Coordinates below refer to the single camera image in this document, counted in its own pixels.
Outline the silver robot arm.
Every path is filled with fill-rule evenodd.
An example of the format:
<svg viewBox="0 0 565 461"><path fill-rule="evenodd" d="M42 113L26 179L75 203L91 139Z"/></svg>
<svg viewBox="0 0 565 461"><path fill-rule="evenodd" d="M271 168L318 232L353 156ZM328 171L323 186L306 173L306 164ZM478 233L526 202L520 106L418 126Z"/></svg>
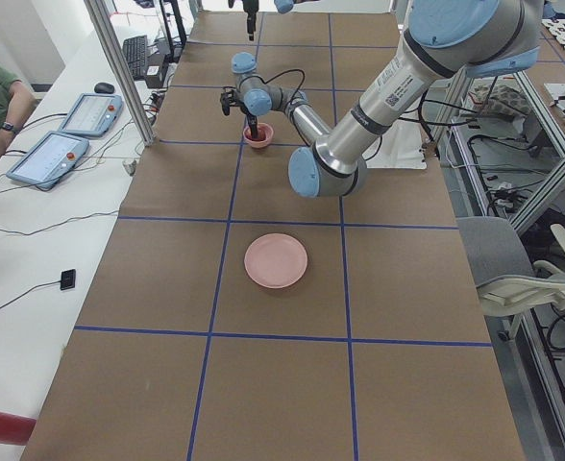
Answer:
<svg viewBox="0 0 565 461"><path fill-rule="evenodd" d="M274 5L278 13L284 14L291 12L295 5L304 3L304 0L275 0ZM257 17L259 12L258 0L242 0L243 11L247 14L246 30L248 39L255 40L257 29Z"/></svg>
<svg viewBox="0 0 565 461"><path fill-rule="evenodd" d="M346 196L365 182L364 153L435 81L459 70L483 78L532 67L542 16L540 1L413 2L395 57L334 127L300 90L267 84L248 52L233 56L234 84L221 107L240 108L251 129L271 110L284 113L307 142L288 164L292 188L309 198Z"/></svg>

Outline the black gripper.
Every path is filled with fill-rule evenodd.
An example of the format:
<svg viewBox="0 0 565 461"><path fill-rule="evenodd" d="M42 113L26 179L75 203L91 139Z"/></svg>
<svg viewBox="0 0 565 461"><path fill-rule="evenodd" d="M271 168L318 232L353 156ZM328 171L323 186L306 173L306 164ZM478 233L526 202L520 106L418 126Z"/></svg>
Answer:
<svg viewBox="0 0 565 461"><path fill-rule="evenodd" d="M246 113L246 120L247 120L247 124L248 126L248 134L247 134L247 138L250 140L253 140L250 138L250 132L253 132L257 126L258 126L258 118L256 116L254 116L253 114L251 114L250 112Z"/></svg>
<svg viewBox="0 0 565 461"><path fill-rule="evenodd" d="M250 41L255 40L256 31L256 14L259 12L259 1L258 0L243 0L243 11L247 13L246 18L246 30L248 39Z"/></svg>

